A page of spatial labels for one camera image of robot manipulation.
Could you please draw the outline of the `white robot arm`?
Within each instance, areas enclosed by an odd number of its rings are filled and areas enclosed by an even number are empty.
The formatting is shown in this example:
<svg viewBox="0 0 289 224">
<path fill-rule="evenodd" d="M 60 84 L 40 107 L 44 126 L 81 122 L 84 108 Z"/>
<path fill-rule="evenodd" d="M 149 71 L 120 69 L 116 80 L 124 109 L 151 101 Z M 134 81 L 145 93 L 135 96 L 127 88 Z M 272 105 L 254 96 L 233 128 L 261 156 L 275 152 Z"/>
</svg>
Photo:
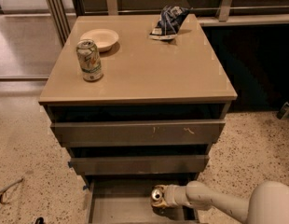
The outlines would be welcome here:
<svg viewBox="0 0 289 224">
<path fill-rule="evenodd" d="M 198 210 L 215 207 L 241 224 L 289 224 L 289 187 L 275 181 L 258 185 L 249 199 L 218 192 L 199 181 L 185 186 L 156 185 L 151 192 L 151 205 Z"/>
</svg>

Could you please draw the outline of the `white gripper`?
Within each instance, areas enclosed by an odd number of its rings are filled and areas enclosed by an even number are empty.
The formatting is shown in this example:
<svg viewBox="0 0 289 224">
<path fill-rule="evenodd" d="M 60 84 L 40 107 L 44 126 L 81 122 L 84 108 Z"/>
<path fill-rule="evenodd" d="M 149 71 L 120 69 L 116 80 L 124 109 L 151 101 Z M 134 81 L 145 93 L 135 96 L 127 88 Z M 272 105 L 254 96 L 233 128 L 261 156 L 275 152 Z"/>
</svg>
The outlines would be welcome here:
<svg viewBox="0 0 289 224">
<path fill-rule="evenodd" d="M 155 208 L 169 208 L 178 206 L 188 206 L 188 198 L 186 197 L 186 187 L 177 185 L 156 185 L 154 189 L 158 189 L 164 193 L 165 201 L 152 201 L 151 206 Z"/>
</svg>

